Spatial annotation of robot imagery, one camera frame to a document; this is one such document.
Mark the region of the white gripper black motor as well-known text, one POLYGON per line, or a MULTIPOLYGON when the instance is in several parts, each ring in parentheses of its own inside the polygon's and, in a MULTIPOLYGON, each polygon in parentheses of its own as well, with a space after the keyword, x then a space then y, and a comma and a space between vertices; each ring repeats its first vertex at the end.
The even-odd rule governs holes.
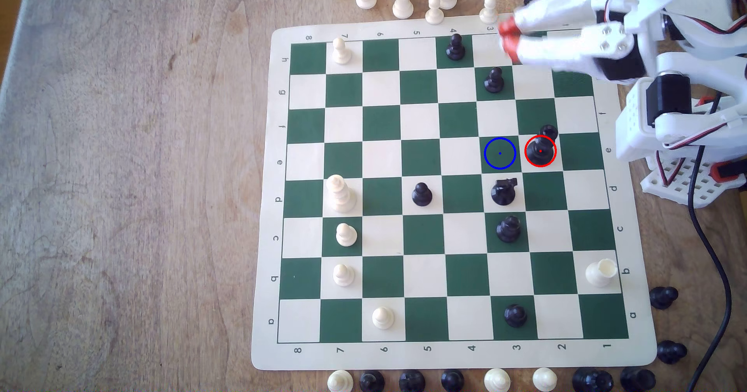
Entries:
POLYGON ((672 1, 532 0, 500 23, 498 34, 503 51, 523 65, 630 83, 655 72, 663 10, 672 1), (562 25, 584 27, 579 35, 522 35, 562 25))

